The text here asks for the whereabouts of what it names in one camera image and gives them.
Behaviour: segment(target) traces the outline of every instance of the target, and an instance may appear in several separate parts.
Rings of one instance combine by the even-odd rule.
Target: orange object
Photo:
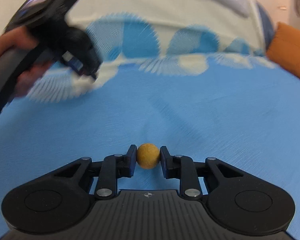
[[[300,78],[300,31],[278,23],[267,57],[282,68]]]
[[[143,169],[152,169],[160,161],[160,150],[152,143],[144,143],[137,150],[137,162]]]

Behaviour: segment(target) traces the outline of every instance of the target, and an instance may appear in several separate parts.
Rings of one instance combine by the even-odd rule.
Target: blue fabric surface
[[[219,37],[205,26],[191,25],[181,28],[172,37],[167,55],[217,52]]]
[[[208,61],[198,76],[121,65],[103,87],[78,98],[14,100],[0,116],[0,205],[12,188],[77,158],[99,161],[151,142],[195,161],[215,156],[284,188],[296,203],[288,231],[300,239],[300,81],[280,68]],[[160,166],[137,166],[118,188],[178,189],[178,181],[165,180]],[[0,211],[0,235],[6,230]]]
[[[266,10],[257,3],[259,8],[259,13],[262,21],[263,34],[265,36],[266,49],[268,49],[273,37],[274,37],[274,28],[272,26],[271,20],[266,12]]]

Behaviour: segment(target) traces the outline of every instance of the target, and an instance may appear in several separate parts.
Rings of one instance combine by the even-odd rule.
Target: circular joint cover
[[[229,178],[208,196],[207,207],[220,225],[250,236],[286,230],[295,205],[283,189],[261,179]]]
[[[13,189],[1,209],[5,220],[17,230],[49,234],[78,223],[89,206],[89,195],[79,186],[52,178]]]

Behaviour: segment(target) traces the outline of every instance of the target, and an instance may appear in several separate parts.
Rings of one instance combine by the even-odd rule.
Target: cork ball
[[[160,161],[160,150],[152,143],[144,143],[137,150],[137,162],[143,169],[152,169]]]

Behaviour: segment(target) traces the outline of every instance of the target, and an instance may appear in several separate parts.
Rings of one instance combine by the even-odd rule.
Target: orange fabric
[[[267,57],[282,68],[300,78],[300,31],[278,23]]]

